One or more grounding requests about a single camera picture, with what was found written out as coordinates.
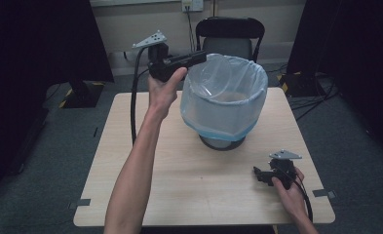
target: right hand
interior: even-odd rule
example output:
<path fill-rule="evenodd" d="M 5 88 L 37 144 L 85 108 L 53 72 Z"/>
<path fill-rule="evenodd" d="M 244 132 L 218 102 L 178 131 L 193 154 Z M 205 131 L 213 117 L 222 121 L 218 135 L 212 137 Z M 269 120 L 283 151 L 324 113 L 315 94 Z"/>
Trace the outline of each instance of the right hand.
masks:
<path fill-rule="evenodd" d="M 298 175 L 296 181 L 301 184 L 301 181 L 304 179 L 304 174 L 298 168 L 295 168 L 295 171 Z M 290 189 L 286 190 L 278 178 L 272 177 L 272 181 L 280 196 L 283 207 L 290 214 L 291 218 L 301 219 L 307 217 L 304 197 L 300 188 L 292 183 Z"/>
<path fill-rule="evenodd" d="M 171 104 L 176 100 L 176 86 L 186 73 L 187 68 L 180 67 L 167 83 L 148 77 L 149 109 L 155 112 L 158 120 L 167 117 Z"/>

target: table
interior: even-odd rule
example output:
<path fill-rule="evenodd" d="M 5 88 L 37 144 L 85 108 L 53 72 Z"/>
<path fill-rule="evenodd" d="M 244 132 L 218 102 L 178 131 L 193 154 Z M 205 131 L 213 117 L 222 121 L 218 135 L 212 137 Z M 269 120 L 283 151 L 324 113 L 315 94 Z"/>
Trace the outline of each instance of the table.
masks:
<path fill-rule="evenodd" d="M 206 147 L 187 127 L 178 100 L 163 122 L 144 226 L 282 224 L 291 220 L 274 187 L 258 182 L 252 167 L 269 170 L 269 154 L 284 148 L 303 159 L 294 165 L 305 174 L 315 223 L 331 223 L 334 212 L 327 197 L 314 197 L 321 180 L 294 120 L 283 91 L 269 88 L 257 125 L 238 148 Z M 77 226 L 103 226 L 115 180 L 131 148 L 131 94 L 114 98 L 78 207 Z M 148 106 L 148 94 L 138 93 L 136 128 Z"/>

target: black chair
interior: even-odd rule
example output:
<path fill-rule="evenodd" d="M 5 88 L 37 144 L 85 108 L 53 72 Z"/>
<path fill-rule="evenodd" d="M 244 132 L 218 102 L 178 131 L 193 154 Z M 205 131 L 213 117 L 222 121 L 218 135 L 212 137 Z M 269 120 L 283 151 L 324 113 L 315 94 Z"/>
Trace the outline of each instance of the black chair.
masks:
<path fill-rule="evenodd" d="M 240 57 L 257 61 L 258 49 L 264 36 L 264 25 L 253 18 L 213 17 L 201 20 L 196 27 L 197 50 L 200 37 L 205 37 L 203 50 L 207 54 Z M 250 39 L 257 39 L 254 52 Z"/>

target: electrical outlet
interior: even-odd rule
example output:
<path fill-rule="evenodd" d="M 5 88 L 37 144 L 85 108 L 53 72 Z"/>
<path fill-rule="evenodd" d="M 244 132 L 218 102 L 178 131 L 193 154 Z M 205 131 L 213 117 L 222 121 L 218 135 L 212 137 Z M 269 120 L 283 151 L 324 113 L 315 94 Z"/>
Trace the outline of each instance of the electrical outlet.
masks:
<path fill-rule="evenodd" d="M 181 0 L 182 12 L 202 12 L 204 10 L 204 0 Z"/>

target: wall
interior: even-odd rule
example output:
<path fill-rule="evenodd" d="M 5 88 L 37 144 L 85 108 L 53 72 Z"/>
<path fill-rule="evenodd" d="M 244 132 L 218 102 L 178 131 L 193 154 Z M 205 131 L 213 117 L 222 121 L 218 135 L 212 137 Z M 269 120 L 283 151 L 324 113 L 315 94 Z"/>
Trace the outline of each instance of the wall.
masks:
<path fill-rule="evenodd" d="M 142 4 L 117 4 L 117 1 L 112 1 L 108 5 L 113 6 L 106 7 L 98 7 L 100 4 L 97 0 L 91 2 L 114 75 L 125 72 L 125 67 L 134 65 L 137 50 L 132 50 L 132 44 L 147 38 L 158 29 L 168 38 L 167 44 L 173 55 L 190 52 L 188 18 L 180 11 L 180 1 Z M 213 15 L 258 19 L 266 28 L 258 62 L 286 62 L 305 2 L 306 0 L 206 0 L 202 12 L 190 14 L 191 25 L 194 30 L 200 20 Z M 128 60 L 124 59 L 123 52 L 126 52 Z M 142 57 L 142 63 L 145 63 L 146 55 Z"/>

